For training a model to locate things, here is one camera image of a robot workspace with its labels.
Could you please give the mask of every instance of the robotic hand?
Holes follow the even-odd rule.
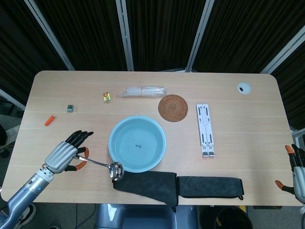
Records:
[[[285,149],[289,155],[294,187],[285,186],[279,180],[276,180],[275,183],[282,191],[295,195],[298,201],[305,204],[305,151],[295,144],[292,144],[292,148],[286,145]]]
[[[69,165],[79,153],[85,152],[85,156],[88,157],[88,149],[86,147],[78,147],[92,134],[93,132],[76,131],[50,153],[45,159],[45,164],[42,165],[42,168],[8,201],[8,217],[0,213],[0,229],[12,229],[15,227],[20,215],[53,180],[54,174],[61,173],[64,170],[75,171],[86,164],[86,162],[82,162],[78,166]]]

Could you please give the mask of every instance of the light blue bowl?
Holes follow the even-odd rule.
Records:
[[[124,170],[141,173],[155,167],[163,158],[166,138],[161,126],[146,116],[130,116],[111,131],[108,149],[113,161]]]

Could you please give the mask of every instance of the wooden table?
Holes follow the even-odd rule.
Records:
[[[250,94],[237,91],[240,82],[251,85]],[[187,101],[187,116],[171,123],[158,113],[160,98],[116,97],[124,87],[131,86],[167,87],[168,94],[180,95]],[[109,104],[103,102],[104,92],[111,93]],[[210,107],[215,158],[201,156],[195,110],[198,103]],[[74,113],[67,113],[68,104],[74,105]],[[56,119],[44,126],[50,115]],[[90,158],[111,162],[107,146],[110,131],[130,115],[149,116],[165,131],[167,150],[153,170],[243,180],[243,201],[179,197],[179,204],[301,205],[274,182],[279,179],[292,185],[284,145],[293,141],[276,80],[267,74],[40,72],[33,83],[1,196],[8,200],[41,167],[53,148],[76,130],[94,131],[85,141]],[[108,171],[90,163],[80,171],[55,175],[36,201],[160,203],[114,190]]]

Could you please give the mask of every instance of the dark gray towel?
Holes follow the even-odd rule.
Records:
[[[156,199],[171,207],[178,205],[177,174],[147,171],[125,172],[122,180],[113,181],[113,188]]]
[[[243,199],[241,179],[233,177],[178,177],[179,195],[185,198]]]

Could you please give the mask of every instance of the trash can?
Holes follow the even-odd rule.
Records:
[[[208,207],[200,215],[202,229],[253,229],[248,215],[237,207]]]

